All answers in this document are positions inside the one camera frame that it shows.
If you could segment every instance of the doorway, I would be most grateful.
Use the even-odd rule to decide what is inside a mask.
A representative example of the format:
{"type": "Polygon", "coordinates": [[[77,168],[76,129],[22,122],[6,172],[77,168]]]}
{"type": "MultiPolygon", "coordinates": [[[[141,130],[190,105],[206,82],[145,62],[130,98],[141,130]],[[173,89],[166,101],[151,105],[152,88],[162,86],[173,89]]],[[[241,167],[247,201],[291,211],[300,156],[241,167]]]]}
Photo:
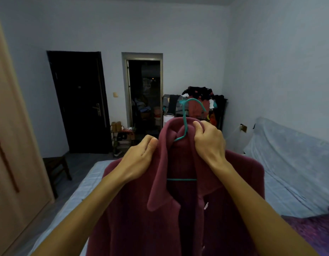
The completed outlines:
{"type": "Polygon", "coordinates": [[[128,125],[137,136],[158,137],[162,128],[162,54],[123,53],[128,125]]]}
{"type": "Polygon", "coordinates": [[[47,51],[70,153],[112,151],[100,52],[47,51]]]}

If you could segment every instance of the left hand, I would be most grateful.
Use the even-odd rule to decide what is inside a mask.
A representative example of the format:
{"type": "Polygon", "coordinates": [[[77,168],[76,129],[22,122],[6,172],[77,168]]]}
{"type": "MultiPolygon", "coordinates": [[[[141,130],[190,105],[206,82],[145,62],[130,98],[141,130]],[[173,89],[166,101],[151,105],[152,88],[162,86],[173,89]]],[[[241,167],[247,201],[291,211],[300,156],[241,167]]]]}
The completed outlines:
{"type": "Polygon", "coordinates": [[[127,182],[141,177],[150,165],[157,143],[155,137],[146,135],[138,145],[129,148],[115,169],[123,172],[127,182]]]}

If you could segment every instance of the wooden wardrobe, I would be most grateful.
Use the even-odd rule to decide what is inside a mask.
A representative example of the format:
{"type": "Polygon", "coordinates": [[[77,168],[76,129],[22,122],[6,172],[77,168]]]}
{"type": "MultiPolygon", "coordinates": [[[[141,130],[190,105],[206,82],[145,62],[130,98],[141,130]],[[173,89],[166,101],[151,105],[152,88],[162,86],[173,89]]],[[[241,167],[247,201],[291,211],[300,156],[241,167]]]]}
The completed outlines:
{"type": "Polygon", "coordinates": [[[0,255],[53,201],[0,25],[0,255]]]}

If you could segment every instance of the white wall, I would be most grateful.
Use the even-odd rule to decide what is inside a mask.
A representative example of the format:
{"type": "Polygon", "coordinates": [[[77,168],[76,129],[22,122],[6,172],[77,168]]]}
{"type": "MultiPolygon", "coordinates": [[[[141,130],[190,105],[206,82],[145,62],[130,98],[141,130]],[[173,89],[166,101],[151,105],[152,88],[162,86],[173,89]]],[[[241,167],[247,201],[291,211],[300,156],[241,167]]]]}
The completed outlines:
{"type": "Polygon", "coordinates": [[[0,0],[0,21],[42,157],[69,150],[50,65],[38,0],[0,0]]]}
{"type": "Polygon", "coordinates": [[[221,94],[229,7],[43,0],[48,50],[101,51],[110,122],[126,125],[122,52],[163,53],[163,91],[208,86],[221,94]],[[113,92],[119,94],[113,98],[113,92]]]}
{"type": "Polygon", "coordinates": [[[329,0],[238,0],[231,17],[224,134],[250,131],[228,147],[259,116],[329,141],[329,0]]]}

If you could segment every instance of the maroon coat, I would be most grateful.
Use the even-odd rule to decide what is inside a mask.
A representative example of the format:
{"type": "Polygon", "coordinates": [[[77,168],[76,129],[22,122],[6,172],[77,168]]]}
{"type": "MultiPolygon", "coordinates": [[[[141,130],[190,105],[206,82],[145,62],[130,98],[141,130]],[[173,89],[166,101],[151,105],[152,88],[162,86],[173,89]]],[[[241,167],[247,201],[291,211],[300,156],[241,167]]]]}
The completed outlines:
{"type": "MultiPolygon", "coordinates": [[[[113,199],[90,236],[86,255],[255,255],[230,195],[196,153],[195,120],[187,118],[188,134],[177,142],[174,139],[184,133],[182,118],[164,126],[149,169],[113,199]]],[[[261,164],[230,151],[226,159],[264,197],[261,164]]],[[[119,162],[112,162],[103,176],[119,162]]]]}

